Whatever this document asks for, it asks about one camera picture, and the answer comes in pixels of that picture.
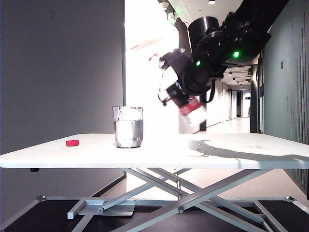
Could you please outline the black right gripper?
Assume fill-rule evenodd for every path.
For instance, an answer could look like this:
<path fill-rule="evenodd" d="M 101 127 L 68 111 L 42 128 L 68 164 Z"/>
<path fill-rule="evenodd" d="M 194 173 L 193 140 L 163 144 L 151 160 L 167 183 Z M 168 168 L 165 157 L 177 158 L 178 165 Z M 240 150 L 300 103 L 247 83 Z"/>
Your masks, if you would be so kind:
<path fill-rule="evenodd" d="M 166 89 L 170 99 L 178 107 L 183 107 L 189 103 L 188 95 L 199 96 L 211 89 L 210 76 L 206 74 L 203 67 L 187 66 L 188 63 L 189 56 L 187 56 L 184 48 L 176 48 L 159 58 L 161 69 L 166 70 L 168 67 L 172 67 L 175 71 L 181 71 L 180 83 L 176 81 Z"/>

